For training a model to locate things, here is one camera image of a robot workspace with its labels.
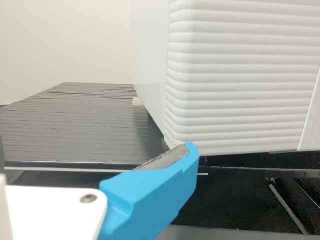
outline screw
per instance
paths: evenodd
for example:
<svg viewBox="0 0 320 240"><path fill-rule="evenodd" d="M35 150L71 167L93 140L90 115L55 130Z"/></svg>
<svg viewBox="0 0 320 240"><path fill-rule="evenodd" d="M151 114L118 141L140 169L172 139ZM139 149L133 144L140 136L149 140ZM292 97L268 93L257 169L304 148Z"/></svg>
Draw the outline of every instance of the screw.
<svg viewBox="0 0 320 240"><path fill-rule="evenodd" d="M95 200L97 200L97 198L98 197L96 195L87 194L80 199L80 202L83 204L90 204L90 203L93 203Z"/></svg>

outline dark gray tray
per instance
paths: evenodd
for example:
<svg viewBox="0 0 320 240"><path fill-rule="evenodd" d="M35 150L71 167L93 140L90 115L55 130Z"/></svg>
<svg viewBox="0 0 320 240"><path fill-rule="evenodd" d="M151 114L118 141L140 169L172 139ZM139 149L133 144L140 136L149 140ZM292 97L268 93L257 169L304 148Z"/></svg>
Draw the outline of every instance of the dark gray tray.
<svg viewBox="0 0 320 240"><path fill-rule="evenodd" d="M164 152L132 85L62 83L0 108L9 169L132 169Z"/></svg>

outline white ribbed housing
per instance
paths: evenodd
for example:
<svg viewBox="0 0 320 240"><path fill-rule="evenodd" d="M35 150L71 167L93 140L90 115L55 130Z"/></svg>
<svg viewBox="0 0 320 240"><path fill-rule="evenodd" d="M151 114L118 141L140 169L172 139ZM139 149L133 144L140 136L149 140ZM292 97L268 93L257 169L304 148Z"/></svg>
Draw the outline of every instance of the white ribbed housing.
<svg viewBox="0 0 320 240"><path fill-rule="evenodd" d="M173 0L165 141L201 155L296 151L319 65L320 0Z"/></svg>

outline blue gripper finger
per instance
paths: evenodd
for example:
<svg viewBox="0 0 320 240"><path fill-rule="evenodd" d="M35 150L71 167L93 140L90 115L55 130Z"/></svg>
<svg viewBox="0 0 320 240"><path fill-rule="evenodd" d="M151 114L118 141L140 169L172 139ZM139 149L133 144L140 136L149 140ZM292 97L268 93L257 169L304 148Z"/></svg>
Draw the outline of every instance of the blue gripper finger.
<svg viewBox="0 0 320 240"><path fill-rule="evenodd" d="M108 206L99 240L154 240L176 218L197 183L199 151L191 142L185 146L186 154L168 167L142 167L100 183Z"/></svg>

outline white wall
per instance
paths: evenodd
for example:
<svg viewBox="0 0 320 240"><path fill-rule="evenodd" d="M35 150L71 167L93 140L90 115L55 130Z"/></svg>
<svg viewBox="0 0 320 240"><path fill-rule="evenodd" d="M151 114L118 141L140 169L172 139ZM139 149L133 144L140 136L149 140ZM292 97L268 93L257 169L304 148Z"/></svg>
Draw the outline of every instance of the white wall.
<svg viewBox="0 0 320 240"><path fill-rule="evenodd" d="M128 0L0 3L0 105L62 82L133 82Z"/></svg>

